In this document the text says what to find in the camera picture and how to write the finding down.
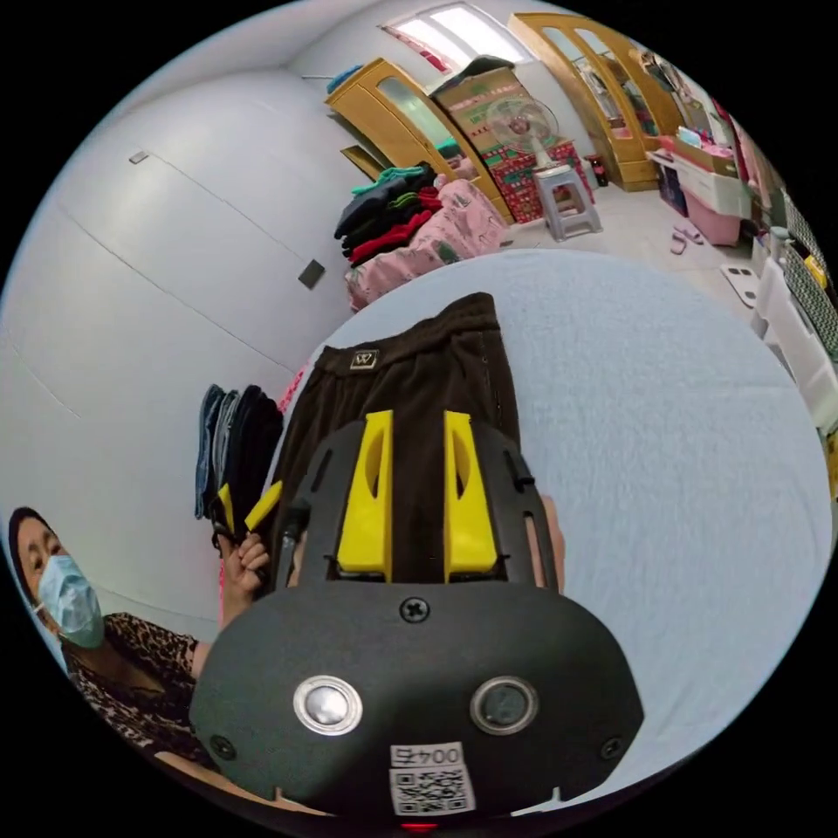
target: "stack of folded clothes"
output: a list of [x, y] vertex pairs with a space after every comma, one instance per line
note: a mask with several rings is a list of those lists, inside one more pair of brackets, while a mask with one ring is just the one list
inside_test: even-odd
[[422, 162], [412, 168], [387, 168], [378, 181], [353, 189], [334, 232], [343, 237], [343, 255], [353, 268], [380, 253], [410, 244], [416, 232], [442, 208], [433, 186], [436, 172]]
[[[225, 532], [236, 540], [244, 536], [244, 519], [262, 497], [282, 428], [277, 403], [255, 384], [241, 393], [209, 386], [198, 416], [196, 519], [212, 521], [214, 533]], [[223, 505], [217, 503], [224, 486], [231, 501], [232, 527]]]

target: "red light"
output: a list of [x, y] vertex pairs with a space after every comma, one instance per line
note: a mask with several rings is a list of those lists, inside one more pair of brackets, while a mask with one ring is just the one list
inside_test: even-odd
[[424, 835], [430, 832], [431, 829], [436, 829], [438, 823], [403, 823], [402, 829], [407, 829], [408, 832], [415, 832], [417, 835]]

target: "sticker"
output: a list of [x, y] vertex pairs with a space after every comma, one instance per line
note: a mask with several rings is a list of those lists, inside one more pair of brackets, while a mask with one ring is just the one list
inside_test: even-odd
[[361, 349], [353, 356], [350, 369], [372, 369], [378, 363], [377, 349]]
[[461, 742], [392, 745], [390, 764], [396, 814], [458, 814], [477, 808]]

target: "face mask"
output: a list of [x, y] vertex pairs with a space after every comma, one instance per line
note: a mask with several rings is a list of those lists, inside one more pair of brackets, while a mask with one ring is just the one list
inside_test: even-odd
[[96, 649], [105, 623], [96, 593], [70, 556], [51, 556], [38, 583], [38, 598], [60, 634], [82, 649]]

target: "hand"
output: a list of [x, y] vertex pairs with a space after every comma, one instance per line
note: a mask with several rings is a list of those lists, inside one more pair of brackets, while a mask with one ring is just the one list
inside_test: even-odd
[[247, 538], [238, 547], [227, 539], [219, 538], [224, 561], [224, 593], [238, 599], [251, 600], [262, 581], [256, 575], [260, 567], [270, 561], [262, 540], [249, 532]]
[[[565, 537], [559, 527], [559, 518], [556, 515], [556, 504], [547, 495], [541, 496], [544, 504], [544, 512], [547, 517], [547, 527], [550, 530], [550, 543], [553, 547], [553, 562], [556, 566], [556, 579], [559, 582], [559, 593], [565, 590]], [[539, 543], [535, 537], [535, 526], [530, 519], [526, 521], [526, 536], [530, 542], [530, 555], [532, 556], [532, 571], [535, 575], [535, 584], [538, 587], [545, 586], [544, 568], [539, 561]]]

